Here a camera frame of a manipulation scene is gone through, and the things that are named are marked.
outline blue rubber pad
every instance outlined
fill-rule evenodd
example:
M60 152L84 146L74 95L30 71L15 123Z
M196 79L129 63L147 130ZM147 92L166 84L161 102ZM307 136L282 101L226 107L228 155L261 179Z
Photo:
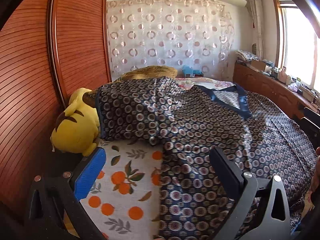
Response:
M105 163L106 152L104 149L100 148L75 182L74 194L78 201L87 197L93 183L95 182Z

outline white curtain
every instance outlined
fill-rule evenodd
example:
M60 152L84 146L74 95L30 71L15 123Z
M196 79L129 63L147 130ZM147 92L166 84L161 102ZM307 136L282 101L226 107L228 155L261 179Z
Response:
M261 0L249 0L251 7L251 14L253 17L254 31L256 32L254 37L256 40L254 43L257 44L257 56L260 60L263 60L263 11Z

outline cardboard box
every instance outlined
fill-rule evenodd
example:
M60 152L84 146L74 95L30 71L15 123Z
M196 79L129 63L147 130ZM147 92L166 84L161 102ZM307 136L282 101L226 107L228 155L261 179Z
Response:
M264 62L255 59L251 61L251 65L260 71L265 71L266 69L266 64Z

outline bedspread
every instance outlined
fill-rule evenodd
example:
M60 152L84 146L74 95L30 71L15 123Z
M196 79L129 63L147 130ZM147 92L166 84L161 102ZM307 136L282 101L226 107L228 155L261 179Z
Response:
M220 147L241 170L261 178L281 176L292 228L298 224L316 154L308 137L274 103L246 92L252 113L242 118L194 86L182 91L169 78L131 80L102 86L96 96L101 136L113 140L162 140L160 231L170 240L205 240L233 206L209 164ZM259 200L239 234L249 229Z
M109 240L152 240L159 230L163 147L135 140L104 141L107 160L80 202Z

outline screw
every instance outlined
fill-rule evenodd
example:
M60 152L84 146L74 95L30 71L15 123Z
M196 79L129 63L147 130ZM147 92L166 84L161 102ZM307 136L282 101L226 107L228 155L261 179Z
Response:
M40 175L35 176L35 182L38 182L39 180L41 180L41 176Z
M243 175L248 179L250 179L252 177L252 174L248 171L245 171Z
M64 177L65 179L70 178L70 176L71 176L71 172L70 172L70 171L65 171L65 172L63 173L63 177Z
M279 175L273 176L273 179L274 179L276 182L280 182L280 181L281 181L281 177L280 177Z

